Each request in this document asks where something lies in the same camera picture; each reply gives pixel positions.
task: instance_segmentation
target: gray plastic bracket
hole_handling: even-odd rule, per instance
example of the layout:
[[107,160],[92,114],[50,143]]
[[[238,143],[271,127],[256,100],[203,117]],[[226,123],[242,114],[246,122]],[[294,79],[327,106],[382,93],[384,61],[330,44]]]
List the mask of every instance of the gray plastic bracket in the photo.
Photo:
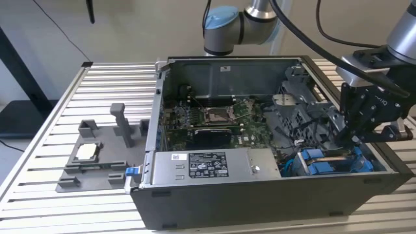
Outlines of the gray plastic bracket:
[[79,124],[78,131],[83,138],[95,138],[92,130],[99,129],[94,119],[83,120]]
[[80,181],[76,176],[70,176],[59,179],[58,184],[62,188],[72,188],[79,187]]
[[126,175],[124,175],[124,173],[111,173],[111,174],[108,174],[108,182],[110,182],[111,185],[124,184],[124,182],[126,182]]

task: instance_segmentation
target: wire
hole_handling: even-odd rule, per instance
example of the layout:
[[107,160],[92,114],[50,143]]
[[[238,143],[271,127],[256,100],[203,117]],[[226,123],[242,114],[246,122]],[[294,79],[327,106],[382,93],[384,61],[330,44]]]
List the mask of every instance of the wire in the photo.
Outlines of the wire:
[[18,150],[18,151],[20,151],[20,152],[24,152],[24,150],[22,150],[22,149],[19,149],[19,148],[16,148],[16,147],[10,146],[8,144],[6,144],[3,140],[0,140],[0,143],[2,143],[6,147],[8,147],[8,148],[11,148],[11,149],[14,149],[14,150]]
[[358,47],[367,47],[367,48],[380,48],[380,45],[372,45],[372,44],[363,44],[363,43],[355,43],[355,42],[350,42],[350,41],[344,41],[344,40],[340,40],[338,38],[334,38],[332,36],[330,36],[326,32],[324,32],[324,29],[323,29],[323,26],[320,24],[320,2],[322,0],[318,0],[318,3],[316,3],[316,26],[318,26],[318,29],[319,29],[319,32],[322,33],[322,35],[331,41],[336,42],[336,43],[340,43],[340,44],[344,44],[344,45],[352,45],[352,46],[358,46]]
[[276,13],[278,18],[282,23],[287,26],[295,36],[303,41],[303,43],[319,54],[322,55],[331,63],[339,66],[342,69],[355,74],[358,77],[363,78],[366,81],[374,83],[376,86],[384,88],[392,94],[399,95],[400,97],[407,98],[410,96],[410,92],[402,89],[391,80],[387,78],[379,79],[370,76],[366,72],[363,72],[359,68],[340,60],[336,56],[334,56],[327,50],[324,50],[310,38],[308,36],[299,30],[295,24],[284,15],[276,0],[270,0],[274,11]]
[[284,149],[290,149],[290,148],[295,148],[296,145],[288,146],[288,147],[276,147],[276,149],[284,150]]
[[91,59],[88,58],[88,56],[86,55],[86,53],[80,50],[80,48],[78,47],[78,45],[75,45],[75,43],[71,41],[68,35],[66,34],[64,30],[59,27],[58,23],[55,22],[55,20],[51,18],[51,16],[48,15],[48,13],[46,12],[46,10],[42,8],[42,6],[39,5],[36,0],[32,0],[34,3],[38,5],[39,9],[43,11],[43,13],[46,14],[46,16],[50,18],[50,20],[52,21],[52,23],[56,25],[56,27],[59,28],[60,32],[64,34],[68,42],[76,47],[76,49],[80,51],[80,53],[84,55],[86,59],[91,62]]
[[207,1],[207,6],[206,6],[206,11],[204,11],[204,16],[203,16],[203,37],[206,37],[206,23],[207,23],[210,8],[211,8],[211,0]]

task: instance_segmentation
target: label sticker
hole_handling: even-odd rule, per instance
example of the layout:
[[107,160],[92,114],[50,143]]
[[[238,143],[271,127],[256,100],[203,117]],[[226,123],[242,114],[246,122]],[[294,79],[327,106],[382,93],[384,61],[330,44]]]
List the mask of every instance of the label sticker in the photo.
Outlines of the label sticker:
[[190,177],[228,177],[226,152],[190,153]]
[[187,160],[188,154],[172,154],[172,160]]

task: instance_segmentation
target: aluminum extrusion table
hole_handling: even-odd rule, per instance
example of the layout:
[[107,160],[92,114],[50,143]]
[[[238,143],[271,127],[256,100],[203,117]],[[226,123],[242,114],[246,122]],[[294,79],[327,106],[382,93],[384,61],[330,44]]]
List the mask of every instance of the aluminum extrusion table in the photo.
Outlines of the aluminum extrusion table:
[[[323,59],[315,62],[335,85],[340,86],[336,67]],[[150,118],[155,83],[154,63],[95,63],[91,68],[82,68],[0,187],[0,233],[152,232],[146,229],[131,196],[124,194],[124,190],[59,194],[55,188],[79,137],[80,121],[95,119],[100,126],[115,125],[115,117],[108,112],[114,102],[124,102],[130,123]],[[416,121],[407,119],[406,122],[415,132]],[[416,173],[416,140],[390,143],[390,146]],[[350,217],[170,231],[199,234],[255,232],[414,233],[416,177],[391,195],[372,198]]]

